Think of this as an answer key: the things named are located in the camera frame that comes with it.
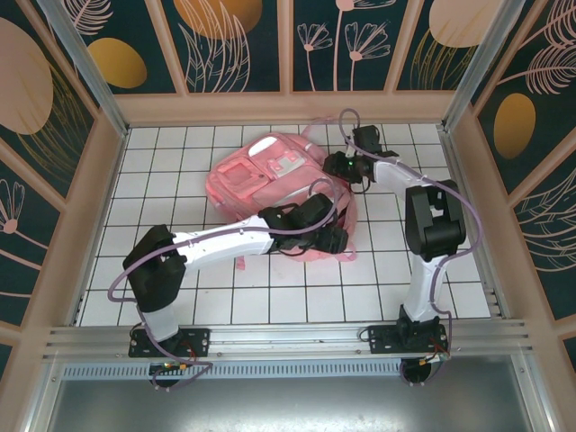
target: flower drawing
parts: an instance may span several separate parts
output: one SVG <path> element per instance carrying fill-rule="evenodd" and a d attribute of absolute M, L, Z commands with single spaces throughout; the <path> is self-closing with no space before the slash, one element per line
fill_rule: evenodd
<path fill-rule="evenodd" d="M 355 9 L 378 9 L 380 7 L 392 6 L 395 3 L 396 0 L 336 0 L 338 19 L 336 24 L 336 42 L 334 44 L 334 64 L 332 69 L 332 81 L 335 92 L 338 91 L 338 44 L 340 41 L 340 27 L 342 26 L 342 13 L 354 11 Z"/>
<path fill-rule="evenodd" d="M 354 90 L 354 67 L 357 61 L 378 59 L 390 54 L 390 44 L 385 43 L 388 39 L 385 27 L 386 23 L 380 25 L 366 24 L 358 32 L 358 22 L 346 26 L 346 45 L 352 60 L 350 90 Z"/>
<path fill-rule="evenodd" d="M 332 46 L 332 38 L 329 37 L 329 32 L 326 29 L 326 24 L 312 24 L 310 28 L 306 24 L 298 26 L 298 36 L 300 42 L 306 51 L 306 61 L 308 62 L 308 77 L 310 78 L 310 85 L 312 91 L 316 91 L 314 86 L 314 79 L 312 78 L 312 69 L 310 65 L 310 53 L 314 50 L 324 50 Z"/>
<path fill-rule="evenodd" d="M 18 230 L 18 220 L 22 214 L 25 193 L 26 190 L 24 186 L 18 182 L 14 182 L 11 189 L 6 180 L 0 179 L 0 235 L 15 234 L 39 248 L 48 249 L 47 246 L 32 238 L 29 238 Z M 41 270 L 41 265 L 37 265 L 6 250 L 0 249 L 0 256 L 11 259 L 19 264 L 22 264 L 23 266 L 33 268 L 34 270 Z M 0 292 L 0 294 L 19 296 L 6 292 Z"/>

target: dark teal wallpaper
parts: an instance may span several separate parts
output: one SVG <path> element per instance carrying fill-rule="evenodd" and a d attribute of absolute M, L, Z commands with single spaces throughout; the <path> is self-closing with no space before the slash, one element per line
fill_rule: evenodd
<path fill-rule="evenodd" d="M 395 0 L 294 0 L 294 91 L 383 90 L 405 10 Z"/>
<path fill-rule="evenodd" d="M 514 209 L 554 317 L 576 313 L 576 152 Z"/>
<path fill-rule="evenodd" d="M 38 2 L 36 2 L 36 0 L 31 0 L 32 5 L 34 6 L 34 8 L 36 9 L 36 12 L 38 13 L 38 15 L 40 16 L 40 18 L 44 21 L 44 24 L 46 25 L 46 27 L 49 29 L 50 33 L 52 34 L 52 39 L 54 41 L 56 41 L 56 43 L 58 44 L 58 47 L 60 48 L 60 51 L 62 51 L 62 53 L 64 54 L 64 57 L 66 57 L 66 60 L 68 60 L 68 63 L 70 64 L 70 66 L 72 68 L 74 68 L 74 70 L 76 71 L 76 75 L 78 76 L 78 78 L 80 78 L 80 81 L 82 81 L 82 84 L 84 85 L 84 88 L 86 89 L 86 91 L 88 92 L 88 94 L 90 95 L 90 98 L 92 99 L 92 102 L 94 102 L 94 105 L 96 105 L 96 107 L 100 108 L 100 104 L 98 103 L 98 101 L 96 100 L 96 98 L 94 97 L 92 90 L 90 90 L 90 87 L 88 86 L 88 84 L 86 83 L 86 81 L 84 80 L 84 78 L 82 77 L 82 75 L 78 72 L 78 70 L 76 69 L 76 65 L 74 64 L 74 61 L 72 60 L 72 58 L 68 55 L 68 52 L 66 51 L 66 49 L 64 48 L 64 45 L 62 45 L 62 42 L 60 42 L 60 38 L 56 35 L 56 33 L 52 30 L 52 27 L 48 24 L 48 20 L 46 19 L 46 16 L 44 15 L 44 12 L 42 11 L 42 9 L 40 8 L 40 6 L 38 5 Z"/>
<path fill-rule="evenodd" d="M 574 369 L 574 372 L 576 373 L 576 337 L 565 339 L 564 347 L 566 348 L 568 358 L 570 358 L 570 362 L 572 363 L 572 369 Z"/>
<path fill-rule="evenodd" d="M 455 90 L 499 1 L 425 0 L 398 90 Z"/>
<path fill-rule="evenodd" d="M 0 162 L 0 321 L 19 326 L 59 212 Z"/>
<path fill-rule="evenodd" d="M 548 2 L 478 116 L 509 193 L 576 127 L 575 23 Z"/>
<path fill-rule="evenodd" d="M 176 91 L 144 0 L 65 0 L 64 6 L 114 94 Z"/>
<path fill-rule="evenodd" d="M 10 358 L 11 352 L 12 352 L 11 346 L 0 344 L 0 383 L 2 382 L 2 376 L 4 375 L 4 371 L 8 366 L 8 359 Z"/>
<path fill-rule="evenodd" d="M 278 92 L 276 0 L 162 0 L 188 91 Z"/>
<path fill-rule="evenodd" d="M 494 60 L 490 64 L 489 69 L 486 71 L 486 75 L 484 75 L 484 78 L 482 79 L 482 81 L 478 85 L 478 88 L 474 92 L 474 95 L 472 96 L 472 105 L 476 104 L 476 101 L 478 100 L 478 98 L 482 94 L 484 87 L 486 87 L 486 85 L 488 84 L 488 81 L 490 81 L 490 78 L 492 77 L 493 69 L 502 60 L 502 57 L 506 53 L 510 43 L 514 39 L 514 36 L 516 36 L 516 33 L 518 32 L 518 29 L 520 28 L 520 26 L 522 25 L 522 22 L 526 18 L 526 15 L 528 14 L 528 12 L 530 12 L 530 9 L 532 8 L 534 1 L 535 0 L 526 0 L 524 2 L 524 6 L 522 6 L 522 10 L 520 11 L 520 15 L 518 16 L 518 18 L 513 23 L 510 24 L 512 26 L 512 29 L 508 33 L 506 40 L 504 40 L 504 43 L 502 44 L 502 47 L 500 48 L 498 54 L 496 55 L 496 57 L 494 58 Z"/>
<path fill-rule="evenodd" d="M 0 138 L 66 197 L 94 118 L 13 0 L 0 5 L 0 59 Z"/>

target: mounting plate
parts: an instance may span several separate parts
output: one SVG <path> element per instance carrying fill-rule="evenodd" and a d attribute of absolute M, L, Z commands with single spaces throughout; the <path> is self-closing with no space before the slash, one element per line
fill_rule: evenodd
<path fill-rule="evenodd" d="M 395 324 L 368 327 L 368 341 L 372 354 L 420 354 L 434 352 L 434 344 L 430 342 L 429 337 L 413 338 L 408 346 L 403 345 Z M 438 325 L 435 341 L 444 350 L 448 349 L 446 329 L 443 325 Z"/>
<path fill-rule="evenodd" d="M 177 357 L 188 358 L 191 356 L 189 347 L 192 348 L 196 357 L 206 357 L 210 347 L 210 330 L 208 328 L 181 328 L 182 339 L 172 352 Z M 132 358 L 164 358 L 149 341 L 146 330 L 143 328 L 132 331 L 128 357 Z"/>

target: white tile floor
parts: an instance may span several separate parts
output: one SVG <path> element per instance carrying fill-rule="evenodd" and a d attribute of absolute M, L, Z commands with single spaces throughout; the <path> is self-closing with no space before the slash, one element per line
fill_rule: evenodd
<path fill-rule="evenodd" d="M 173 232 L 224 223 L 207 203 L 205 177 L 215 163 L 242 144 L 272 131 L 302 132 L 305 126 L 218 126 L 144 128 L 130 133 L 121 172 L 77 323 L 132 325 L 131 304 L 114 304 L 105 290 L 122 271 L 122 260 L 155 224 Z M 380 125 L 387 149 L 438 179 L 449 172 L 436 126 Z M 338 127 L 316 126 L 310 139 L 330 152 L 344 149 Z M 358 259 L 307 264 L 281 255 L 248 256 L 247 270 L 232 260 L 187 274 L 175 302 L 182 324 L 259 324 L 395 320 L 410 283 L 403 235 L 403 206 L 373 184 L 356 196 Z M 490 316 L 473 257 L 452 263 L 439 306 L 458 319 Z M 130 286 L 121 287 L 131 296 Z"/>

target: pink backpack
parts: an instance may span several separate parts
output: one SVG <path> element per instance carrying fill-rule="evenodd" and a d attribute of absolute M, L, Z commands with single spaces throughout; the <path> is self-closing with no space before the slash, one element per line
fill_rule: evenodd
<path fill-rule="evenodd" d="M 208 200 L 229 222 L 241 221 L 265 207 L 302 204 L 308 199 L 310 185 L 318 178 L 329 177 L 339 194 L 338 225 L 350 238 L 346 252 L 334 256 L 310 249 L 292 258 L 313 261 L 335 257 L 339 261 L 353 261 L 356 250 L 351 238 L 358 217 L 356 200 L 346 182 L 322 171 L 327 155 L 324 149 L 301 135 L 269 133 L 212 168 L 206 178 Z M 319 183 L 314 190 L 332 198 L 328 184 Z M 296 247 L 288 253 L 299 252 Z"/>

